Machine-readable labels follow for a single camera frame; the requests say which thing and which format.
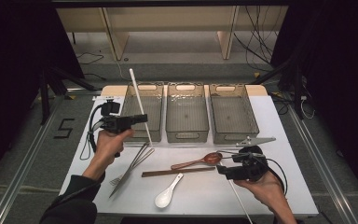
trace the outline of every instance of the gray floor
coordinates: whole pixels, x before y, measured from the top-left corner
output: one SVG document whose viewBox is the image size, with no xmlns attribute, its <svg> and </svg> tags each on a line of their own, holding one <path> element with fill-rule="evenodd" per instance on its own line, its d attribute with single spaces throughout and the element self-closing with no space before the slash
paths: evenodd
<svg viewBox="0 0 358 224">
<path fill-rule="evenodd" d="M 237 35 L 245 43 L 250 36 L 246 32 L 237 33 Z M 272 33 L 267 40 L 271 48 L 273 48 L 275 38 L 276 35 Z M 255 42 L 252 42 L 251 46 L 253 49 L 258 48 Z M 246 83 L 255 80 L 255 73 L 264 74 L 264 71 L 255 67 L 263 70 L 270 69 L 267 64 L 252 54 L 248 54 L 246 61 L 246 51 L 237 40 L 233 43 L 230 59 L 223 60 L 217 36 L 212 32 L 131 33 L 123 60 L 119 63 L 112 60 L 104 34 L 76 34 L 74 50 L 78 55 L 84 52 L 103 55 L 98 62 L 82 64 L 85 74 L 106 78 L 102 80 L 94 75 L 86 75 L 88 83 L 98 87 L 128 83 L 129 68 L 134 69 L 138 80 L 202 81 L 204 83 Z M 87 54 L 79 57 L 78 60 L 81 63 L 88 63 L 99 57 Z M 266 89 L 277 91 L 278 79 L 279 77 L 275 77 L 266 82 Z M 71 82 L 65 82 L 65 84 L 70 89 L 79 88 Z M 44 140 L 40 143 L 37 154 L 30 163 L 30 169 L 21 183 L 19 192 L 13 198 L 13 204 L 6 210 L 8 213 L 4 223 L 38 222 L 44 210 L 57 196 L 86 125 L 92 107 L 93 94 L 98 95 L 98 92 L 70 91 L 67 94 L 68 97 L 51 99 L 53 108 L 56 108 L 53 120 L 47 125 L 48 128 L 43 135 Z M 276 107 L 280 112 L 284 112 L 287 108 L 282 102 L 277 102 Z M 308 105 L 305 107 L 307 111 L 312 111 Z M 301 135 L 296 125 L 296 116 L 288 110 L 287 113 L 282 113 L 280 118 L 311 195 L 321 211 L 317 217 L 302 218 L 306 223 L 329 223 L 328 219 L 331 223 L 350 223 L 346 221 L 343 209 L 337 206 L 337 197 L 326 185 L 320 168 L 304 142 L 304 136 Z M 65 125 L 73 130 L 69 138 L 54 138 L 54 136 L 66 135 L 66 132 L 58 130 L 63 119 L 73 119 L 65 122 Z M 41 103 L 36 98 L 34 104 L 30 106 L 21 131 L 13 141 L 12 149 L 0 162 L 0 200 L 7 192 L 7 187 L 11 185 L 13 177 L 17 176 L 21 163 L 29 154 L 28 150 L 33 149 L 31 146 L 34 146 L 34 138 L 39 136 L 42 128 L 40 121 Z M 337 155 L 337 147 L 323 119 L 316 113 L 313 119 L 304 119 L 301 123 L 309 130 L 317 150 L 327 161 L 327 168 L 334 177 L 334 181 L 337 182 L 338 189 L 342 191 L 344 199 L 349 202 L 350 215 L 354 216 L 358 222 L 358 181 L 345 160 Z M 121 217 L 99 214 L 96 223 L 119 223 L 120 220 Z M 272 223 L 272 217 L 252 217 L 252 220 L 256 223 Z"/>
</svg>

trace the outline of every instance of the wooden utensil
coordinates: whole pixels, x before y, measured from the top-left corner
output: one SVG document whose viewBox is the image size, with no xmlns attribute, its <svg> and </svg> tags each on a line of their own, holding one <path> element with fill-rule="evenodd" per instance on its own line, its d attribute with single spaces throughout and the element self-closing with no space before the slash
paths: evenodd
<svg viewBox="0 0 358 224">
<path fill-rule="evenodd" d="M 212 153 L 208 153 L 204 158 L 199 159 L 197 161 L 188 161 L 188 162 L 172 165 L 171 169 L 176 170 L 199 162 L 204 162 L 210 165 L 216 165 L 218 162 L 222 160 L 222 158 L 223 155 L 221 153 L 212 152 Z"/>
<path fill-rule="evenodd" d="M 142 177 L 155 176 L 155 175 L 175 175 L 175 174 L 179 174 L 179 173 L 212 171 L 214 169 L 215 169 L 215 167 L 205 167 L 205 168 L 182 169 L 182 170 L 147 171 L 147 172 L 142 173 Z"/>
</svg>

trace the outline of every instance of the chopsticks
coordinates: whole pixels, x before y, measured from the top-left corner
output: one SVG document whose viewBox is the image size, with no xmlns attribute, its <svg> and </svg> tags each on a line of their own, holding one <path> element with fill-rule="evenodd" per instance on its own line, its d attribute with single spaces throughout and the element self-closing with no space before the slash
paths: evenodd
<svg viewBox="0 0 358 224">
<path fill-rule="evenodd" d="M 143 172 L 142 177 L 154 176 L 154 175 L 172 175 L 179 173 L 190 173 L 190 172 L 201 172 L 201 171 L 212 171 L 215 167 L 206 168 L 194 168 L 194 169 L 177 169 L 177 170 L 163 170 L 163 171 L 148 171 Z"/>
</svg>

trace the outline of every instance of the metal rod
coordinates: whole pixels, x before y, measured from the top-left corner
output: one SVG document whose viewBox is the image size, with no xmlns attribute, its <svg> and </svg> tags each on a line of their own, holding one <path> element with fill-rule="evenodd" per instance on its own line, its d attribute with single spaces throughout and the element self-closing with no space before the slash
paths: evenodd
<svg viewBox="0 0 358 224">
<path fill-rule="evenodd" d="M 47 135 L 47 131 L 51 125 L 51 122 L 54 120 L 56 111 L 62 102 L 63 96 L 57 96 L 55 98 L 54 104 L 51 107 L 51 116 L 49 116 L 46 123 L 39 128 L 39 131 L 37 132 L 33 143 L 29 147 L 27 154 L 22 160 L 22 163 L 17 170 L 17 173 L 13 176 L 13 179 L 7 187 L 7 191 L 2 196 L 0 200 L 0 223 L 3 223 L 5 221 L 10 207 L 14 203 L 14 200 L 16 199 L 21 185 L 24 182 L 25 177 L 28 175 L 32 164 L 34 163 L 34 159 L 36 158 L 37 153 L 42 146 L 42 143 Z"/>
<path fill-rule="evenodd" d="M 290 95 L 286 92 L 283 94 L 286 99 L 290 99 Z M 358 223 L 358 218 L 351 208 L 351 204 L 348 201 L 347 197 L 342 192 L 341 187 L 334 178 L 334 175 L 330 171 L 330 168 L 327 165 L 327 162 L 324 160 L 324 156 L 320 152 L 318 146 L 313 141 L 312 135 L 308 130 L 304 120 L 299 120 L 294 109 L 289 106 L 289 114 L 295 123 L 298 132 L 300 133 L 306 148 L 315 163 L 316 168 L 318 169 L 319 174 L 322 177 L 324 185 L 330 193 L 330 196 L 336 205 L 336 208 L 341 215 L 341 218 L 344 223 L 352 224 Z"/>
</svg>

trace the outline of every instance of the human hand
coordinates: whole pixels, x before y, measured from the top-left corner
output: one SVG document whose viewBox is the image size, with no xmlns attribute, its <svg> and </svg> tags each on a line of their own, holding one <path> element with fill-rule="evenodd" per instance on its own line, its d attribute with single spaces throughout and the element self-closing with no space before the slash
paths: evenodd
<svg viewBox="0 0 358 224">
<path fill-rule="evenodd" d="M 124 140 L 133 136 L 133 134 L 133 129 L 128 129 L 119 134 L 110 133 L 106 130 L 99 131 L 97 149 L 83 176 L 98 180 L 107 166 L 115 160 L 115 154 L 123 151 Z"/>
<path fill-rule="evenodd" d="M 292 210 L 286 198 L 278 178 L 270 171 L 267 171 L 259 180 L 234 180 L 238 186 L 250 190 L 255 198 L 274 213 L 280 223 L 296 223 Z"/>
</svg>

